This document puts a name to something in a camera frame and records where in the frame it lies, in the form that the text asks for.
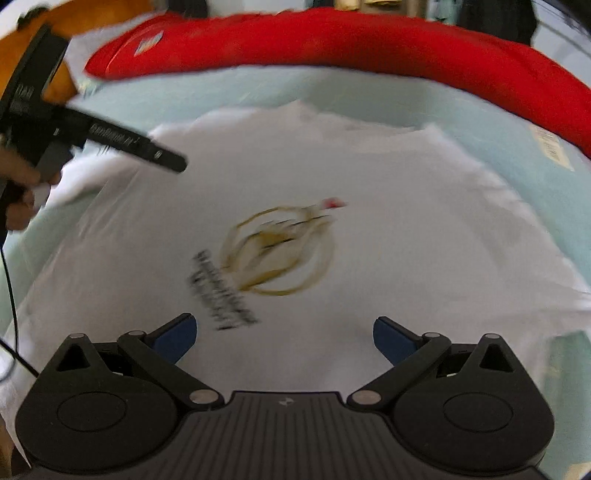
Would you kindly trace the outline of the person's left hand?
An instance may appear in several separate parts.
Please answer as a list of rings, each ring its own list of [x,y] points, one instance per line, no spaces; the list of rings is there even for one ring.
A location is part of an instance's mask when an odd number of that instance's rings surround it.
[[[36,216],[35,199],[32,189],[41,184],[40,173],[18,153],[6,147],[1,148],[1,179],[16,185],[20,196],[1,208],[8,232],[23,231]]]

